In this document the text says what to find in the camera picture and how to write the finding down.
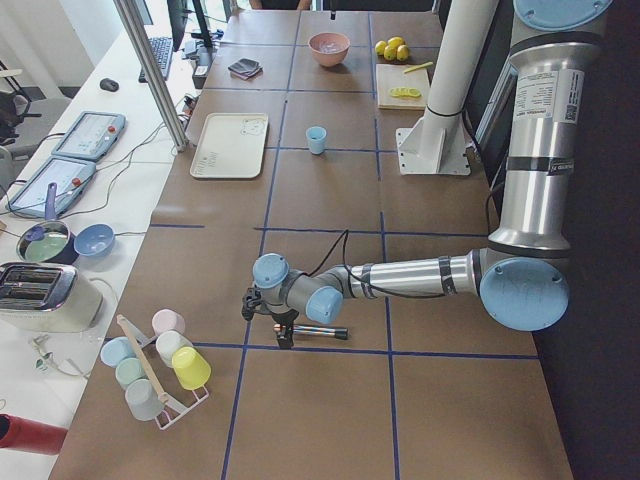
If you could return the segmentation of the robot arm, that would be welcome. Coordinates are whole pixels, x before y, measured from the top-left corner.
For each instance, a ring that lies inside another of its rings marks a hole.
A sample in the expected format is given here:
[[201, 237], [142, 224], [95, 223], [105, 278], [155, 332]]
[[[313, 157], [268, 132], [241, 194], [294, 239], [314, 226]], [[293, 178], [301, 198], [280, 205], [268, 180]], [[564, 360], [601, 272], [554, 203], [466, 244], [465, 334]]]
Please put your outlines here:
[[242, 316], [268, 315], [283, 349], [305, 316], [332, 323], [345, 300], [477, 295], [498, 323], [547, 328], [569, 304], [570, 252], [562, 225], [586, 68], [598, 56], [606, 1], [517, 1], [509, 68], [516, 74], [502, 214], [483, 249], [463, 256], [350, 266], [305, 273], [276, 253], [259, 257]]

